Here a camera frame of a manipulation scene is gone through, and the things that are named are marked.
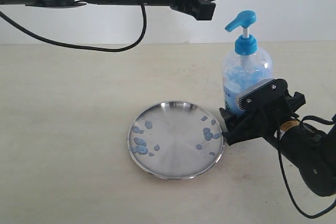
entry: white pump stem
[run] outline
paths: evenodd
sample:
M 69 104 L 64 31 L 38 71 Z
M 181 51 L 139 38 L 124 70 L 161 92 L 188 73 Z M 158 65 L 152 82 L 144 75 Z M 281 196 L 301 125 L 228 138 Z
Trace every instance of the white pump stem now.
M 243 38 L 249 38 L 250 37 L 250 30 L 249 28 L 243 28 Z

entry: clear plastic bottle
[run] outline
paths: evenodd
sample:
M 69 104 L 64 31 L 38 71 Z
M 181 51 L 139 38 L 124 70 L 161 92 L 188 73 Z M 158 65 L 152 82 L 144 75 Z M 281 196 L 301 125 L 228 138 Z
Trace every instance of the clear plastic bottle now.
M 256 14 L 246 10 L 225 28 L 233 31 L 243 27 L 243 35 L 236 40 L 235 49 L 224 58 L 222 65 L 225 109 L 237 116 L 244 113 L 237 105 L 237 95 L 262 80 L 273 78 L 271 57 L 249 34 L 249 26 L 256 20 Z

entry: stainless steel plate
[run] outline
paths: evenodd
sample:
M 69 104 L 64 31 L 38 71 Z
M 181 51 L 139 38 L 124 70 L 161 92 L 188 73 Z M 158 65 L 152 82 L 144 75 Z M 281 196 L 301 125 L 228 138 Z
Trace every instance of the stainless steel plate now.
M 187 102 L 156 104 L 134 121 L 127 145 L 146 172 L 165 179 L 189 179 L 208 171 L 224 150 L 221 125 Z

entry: table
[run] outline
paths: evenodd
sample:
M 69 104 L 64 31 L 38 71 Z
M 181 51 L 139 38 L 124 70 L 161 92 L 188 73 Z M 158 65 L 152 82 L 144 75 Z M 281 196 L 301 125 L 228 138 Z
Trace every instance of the table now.
M 261 45 L 276 77 L 306 95 L 299 114 L 331 119 L 336 42 Z M 296 212 L 263 139 L 226 146 L 209 172 L 185 181 L 155 178 L 131 159 L 128 129 L 152 104 L 193 102 L 219 118 L 222 59 L 232 47 L 0 46 L 0 223 L 334 223 L 336 210 L 313 221 Z M 310 192 L 288 161 L 285 169 L 305 211 L 334 200 Z

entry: blue pump head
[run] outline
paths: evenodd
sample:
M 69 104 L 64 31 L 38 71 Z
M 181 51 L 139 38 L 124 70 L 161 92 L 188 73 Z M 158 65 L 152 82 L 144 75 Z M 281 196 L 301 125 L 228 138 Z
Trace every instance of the blue pump head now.
M 235 52 L 239 55 L 254 54 L 257 47 L 257 40 L 253 35 L 249 34 L 249 26 L 257 21 L 255 12 L 245 10 L 238 14 L 238 16 L 225 27 L 228 32 L 233 31 L 238 26 L 242 26 L 243 34 L 235 42 Z

